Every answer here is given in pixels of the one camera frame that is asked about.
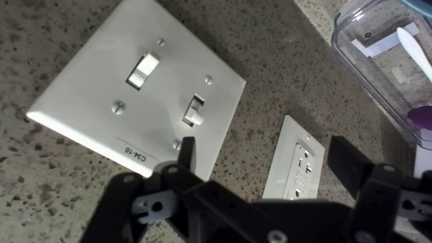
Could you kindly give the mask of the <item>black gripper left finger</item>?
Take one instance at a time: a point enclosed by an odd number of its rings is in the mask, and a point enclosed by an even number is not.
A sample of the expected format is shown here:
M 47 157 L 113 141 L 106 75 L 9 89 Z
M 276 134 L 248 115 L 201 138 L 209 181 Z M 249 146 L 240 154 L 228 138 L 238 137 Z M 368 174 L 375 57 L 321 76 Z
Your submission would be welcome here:
M 143 179 L 121 173 L 110 179 L 79 243 L 138 243 L 148 227 L 165 222 L 186 243 L 210 243 L 210 224 L 191 197 L 202 180 L 195 162 L 195 139 L 184 137 L 174 162 L 160 164 Z

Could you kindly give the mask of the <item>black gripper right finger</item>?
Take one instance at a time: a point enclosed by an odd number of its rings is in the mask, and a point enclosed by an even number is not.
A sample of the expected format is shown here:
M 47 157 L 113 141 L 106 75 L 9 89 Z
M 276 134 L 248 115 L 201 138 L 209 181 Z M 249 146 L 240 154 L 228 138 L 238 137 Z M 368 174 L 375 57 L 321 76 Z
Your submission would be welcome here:
M 432 239 L 432 172 L 418 179 L 394 165 L 373 164 L 344 137 L 332 137 L 327 166 L 354 199 L 344 238 L 348 243 L 411 243 L 395 231 L 398 218 Z

